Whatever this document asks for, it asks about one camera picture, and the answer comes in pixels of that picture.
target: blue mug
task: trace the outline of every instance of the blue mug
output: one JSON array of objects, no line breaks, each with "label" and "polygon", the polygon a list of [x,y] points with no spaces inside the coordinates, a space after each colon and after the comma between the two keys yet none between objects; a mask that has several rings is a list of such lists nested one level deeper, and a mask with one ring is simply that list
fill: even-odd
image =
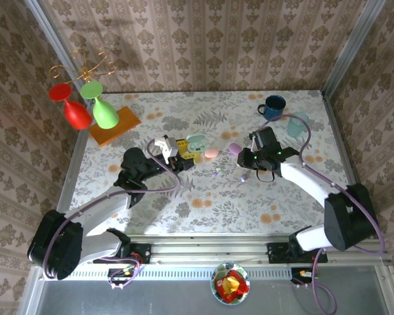
[{"label": "blue mug", "polygon": [[283,110],[286,107],[286,101],[279,95],[271,95],[265,99],[265,104],[258,106],[258,112],[264,116],[265,119],[270,120],[274,117],[283,114]]}]

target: patterned wallpaper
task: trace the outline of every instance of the patterned wallpaper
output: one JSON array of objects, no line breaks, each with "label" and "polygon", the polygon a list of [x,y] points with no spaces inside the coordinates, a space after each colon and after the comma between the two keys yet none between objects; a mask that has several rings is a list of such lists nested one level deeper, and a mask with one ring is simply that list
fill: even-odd
[{"label": "patterned wallpaper", "polygon": [[48,99],[57,62],[23,1],[0,0],[0,314],[16,313],[28,246],[57,205],[77,138]]},{"label": "patterned wallpaper", "polygon": [[43,0],[108,92],[321,89],[366,0]]},{"label": "patterned wallpaper", "polygon": [[394,262],[394,0],[387,0],[332,104]]}]

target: purple toy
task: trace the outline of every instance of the purple toy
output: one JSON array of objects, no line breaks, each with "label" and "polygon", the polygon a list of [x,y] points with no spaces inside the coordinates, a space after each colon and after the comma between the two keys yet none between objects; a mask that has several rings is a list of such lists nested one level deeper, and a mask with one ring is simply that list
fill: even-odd
[{"label": "purple toy", "polygon": [[229,145],[229,152],[232,153],[234,156],[238,156],[238,154],[242,151],[242,148],[239,144],[231,143]]}]

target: floral tablecloth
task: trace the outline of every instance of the floral tablecloth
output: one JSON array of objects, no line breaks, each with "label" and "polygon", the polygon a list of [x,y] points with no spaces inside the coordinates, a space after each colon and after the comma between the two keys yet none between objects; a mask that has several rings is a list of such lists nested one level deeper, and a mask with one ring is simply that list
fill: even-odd
[{"label": "floral tablecloth", "polygon": [[[71,208],[100,195],[116,180],[126,149],[145,149],[154,137],[176,139],[192,133],[206,135],[206,144],[220,149],[213,160],[201,158],[192,169],[180,173],[181,188],[166,194],[146,194],[136,206],[104,224],[130,234],[179,232],[290,233],[323,221],[323,209],[295,184],[276,178],[259,182],[255,171],[236,166],[228,147],[235,142],[250,146],[248,134],[265,120],[257,113],[269,95],[286,99],[285,113],[305,112],[313,137],[305,159],[334,180],[347,182],[338,148],[319,91],[199,92],[107,94],[117,110],[128,106],[142,121],[110,144],[99,148],[89,137],[77,178]],[[288,119],[271,124],[282,147],[300,149],[307,133],[287,135]],[[212,177],[216,168],[221,170]],[[270,173],[261,174],[270,180]],[[162,174],[151,178],[151,188],[169,188],[175,181]]]}]

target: cup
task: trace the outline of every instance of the cup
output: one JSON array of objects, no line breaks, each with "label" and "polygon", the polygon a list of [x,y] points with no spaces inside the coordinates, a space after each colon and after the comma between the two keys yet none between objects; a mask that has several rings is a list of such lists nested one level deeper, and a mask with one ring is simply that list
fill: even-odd
[{"label": "cup", "polygon": [[258,112],[269,120],[283,114],[286,101],[279,95],[271,95],[265,99],[265,104],[258,106]]},{"label": "cup", "polygon": [[[309,117],[307,114],[298,112],[293,113],[292,115],[301,118],[309,125]],[[289,119],[288,135],[290,135],[292,138],[297,138],[305,130],[307,130],[306,126],[300,120],[293,117]]]}]

